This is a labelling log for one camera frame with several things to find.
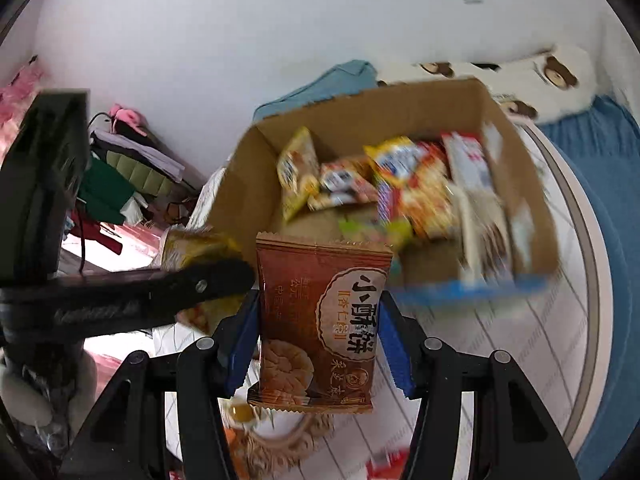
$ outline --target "screw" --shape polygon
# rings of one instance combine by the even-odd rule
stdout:
[[[207,289],[206,280],[200,280],[198,283],[196,283],[196,292],[198,294],[202,294],[206,289]]]
[[[200,349],[200,350],[209,350],[209,348],[211,348],[213,346],[213,339],[210,337],[203,337],[198,339],[198,342],[196,343],[196,346]]]
[[[129,362],[132,365],[140,364],[145,359],[146,352],[142,350],[136,350],[129,356]]]
[[[511,356],[509,355],[508,352],[505,352],[504,350],[498,350],[495,354],[494,354],[494,359],[496,361],[498,361],[499,363],[502,363],[503,365],[507,364],[509,361],[511,361]]]
[[[428,337],[424,340],[424,347],[427,350],[440,350],[442,348],[442,341],[437,337]]]

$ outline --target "green garment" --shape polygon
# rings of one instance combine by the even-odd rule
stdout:
[[[135,188],[107,163],[92,157],[78,190],[78,198],[86,205],[87,214],[97,222],[122,225],[120,213]]]
[[[140,193],[164,196],[168,195],[174,186],[174,183],[163,174],[121,153],[107,152],[107,164],[118,170],[118,173],[132,183]]]

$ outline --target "white pillow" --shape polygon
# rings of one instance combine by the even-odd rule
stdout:
[[[379,84],[475,77],[506,113],[536,123],[557,121],[591,106],[596,76],[589,55],[571,45],[518,61],[480,68],[467,62],[378,64]]]

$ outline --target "cardboard box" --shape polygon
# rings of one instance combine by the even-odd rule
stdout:
[[[260,231],[341,239],[340,208],[304,212],[284,226],[276,160],[294,131],[314,135],[321,162],[362,154],[365,144],[395,136],[437,138],[442,131],[481,134],[494,186],[510,223],[515,282],[462,286],[459,245],[441,241],[402,252],[404,283],[392,288],[401,304],[438,304],[530,292],[558,268],[558,245],[538,174],[520,136],[485,86],[476,79],[400,84],[340,96],[252,125],[240,140],[209,214],[209,223],[231,235],[255,265]]]

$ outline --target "white wall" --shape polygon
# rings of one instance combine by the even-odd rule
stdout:
[[[138,108],[209,174],[259,104],[354,58],[507,60],[557,41],[597,58],[604,0],[46,0],[37,51],[94,111]]]
[[[31,0],[0,45],[0,87],[14,78],[34,54],[36,29],[44,0]]]

